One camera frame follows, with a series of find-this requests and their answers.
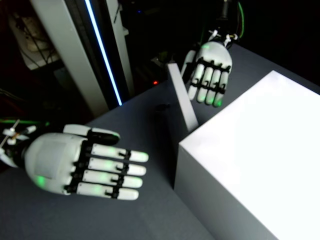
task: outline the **white robotic hand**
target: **white robotic hand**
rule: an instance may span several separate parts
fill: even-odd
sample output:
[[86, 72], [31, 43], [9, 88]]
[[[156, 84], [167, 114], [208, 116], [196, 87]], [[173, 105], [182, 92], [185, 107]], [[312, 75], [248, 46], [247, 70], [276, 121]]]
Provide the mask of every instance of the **white robotic hand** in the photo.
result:
[[194, 50], [187, 54], [181, 75], [184, 76], [187, 64], [193, 61], [196, 63], [188, 90], [190, 100], [197, 95], [196, 100], [199, 103], [204, 102], [214, 107], [221, 106], [232, 70], [232, 58], [225, 47], [227, 44], [227, 41], [224, 44], [209, 41], [201, 46], [197, 55]]
[[144, 152], [113, 146], [116, 132], [69, 124], [63, 133], [46, 133], [36, 138], [24, 154], [25, 169], [43, 190], [63, 195], [72, 193], [120, 200], [136, 200], [146, 168]]

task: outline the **blue light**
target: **blue light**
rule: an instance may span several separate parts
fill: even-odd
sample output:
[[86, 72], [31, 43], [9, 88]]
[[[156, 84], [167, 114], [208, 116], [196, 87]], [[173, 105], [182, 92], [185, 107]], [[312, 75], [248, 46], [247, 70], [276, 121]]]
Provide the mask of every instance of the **blue light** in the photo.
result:
[[109, 61], [108, 61], [108, 58], [107, 58], [107, 54], [106, 54], [106, 50], [105, 50], [104, 44], [102, 43], [102, 39], [101, 39], [100, 32], [99, 32], [99, 29], [98, 29], [98, 26], [97, 26], [97, 23], [96, 23], [94, 12], [93, 12], [92, 7], [91, 7], [90, 0], [85, 0], [85, 5], [86, 5], [86, 8], [88, 9], [88, 12], [89, 12], [89, 16], [90, 16], [90, 19], [91, 19], [91, 22], [92, 22], [92, 26], [93, 26], [93, 29], [94, 29], [94, 32], [95, 32], [95, 36], [96, 36], [96, 39], [98, 40], [99, 47], [100, 47], [100, 50], [101, 50], [101, 53], [102, 53], [102, 56], [103, 56], [103, 60], [104, 60], [106, 69], [108, 71], [109, 77], [111, 79], [111, 83], [112, 83], [112, 86], [113, 86], [113, 89], [114, 89], [114, 93], [116, 95], [116, 99], [118, 100], [119, 106], [121, 106], [122, 102], [121, 102], [121, 99], [120, 99], [120, 96], [119, 96], [119, 92], [118, 92], [118, 89], [117, 89], [115, 78], [114, 78], [114, 75], [112, 74], [112, 71], [111, 71], [111, 67], [110, 67], [110, 64], [109, 64]]

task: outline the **dark tabletop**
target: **dark tabletop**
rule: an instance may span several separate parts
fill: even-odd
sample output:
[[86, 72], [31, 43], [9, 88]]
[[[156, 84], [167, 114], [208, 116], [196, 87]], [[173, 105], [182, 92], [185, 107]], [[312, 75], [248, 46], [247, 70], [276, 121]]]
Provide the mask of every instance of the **dark tabletop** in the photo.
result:
[[[284, 68], [234, 45], [233, 70], [223, 107], [272, 70], [313, 91], [319, 88]], [[164, 82], [88, 125], [121, 135], [117, 146], [149, 154], [147, 173], [136, 201], [49, 193], [36, 187], [21, 169], [0, 174], [1, 240], [213, 240], [173, 190], [176, 157], [165, 114]], [[193, 102], [200, 124], [220, 109]]]

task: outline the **white cube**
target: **white cube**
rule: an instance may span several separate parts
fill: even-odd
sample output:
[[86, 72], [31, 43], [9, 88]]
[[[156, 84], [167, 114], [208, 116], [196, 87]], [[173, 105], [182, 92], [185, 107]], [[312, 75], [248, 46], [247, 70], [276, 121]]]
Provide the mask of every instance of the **white cube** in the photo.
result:
[[320, 240], [320, 96], [270, 72], [180, 142], [174, 189], [216, 240]]

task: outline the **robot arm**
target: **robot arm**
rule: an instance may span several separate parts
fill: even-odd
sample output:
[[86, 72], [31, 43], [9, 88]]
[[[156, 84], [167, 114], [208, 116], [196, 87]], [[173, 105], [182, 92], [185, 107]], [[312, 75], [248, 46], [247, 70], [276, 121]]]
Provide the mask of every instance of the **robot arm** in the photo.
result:
[[[238, 39], [238, 27], [234, 30], [228, 19], [232, 14], [231, 8], [241, 11], [242, 8], [238, 1], [224, 0], [222, 11], [216, 18], [216, 29], [209, 31], [208, 42], [203, 44], [196, 52], [190, 50], [184, 60], [181, 75], [184, 79], [188, 78], [186, 69], [193, 68], [190, 76], [190, 87], [188, 96], [190, 100], [196, 97], [197, 102], [205, 103], [214, 107], [222, 105], [222, 99], [227, 89], [229, 75], [232, 70], [233, 61], [227, 48], [232, 41]], [[242, 21], [240, 35], [243, 34], [243, 14], [239, 14]]]
[[[38, 187], [56, 194], [135, 200], [146, 168], [134, 162], [145, 163], [149, 156], [110, 146], [119, 140], [120, 135], [113, 131], [65, 125], [62, 133], [42, 134], [24, 149], [26, 173]], [[14, 164], [13, 159], [2, 156]]]

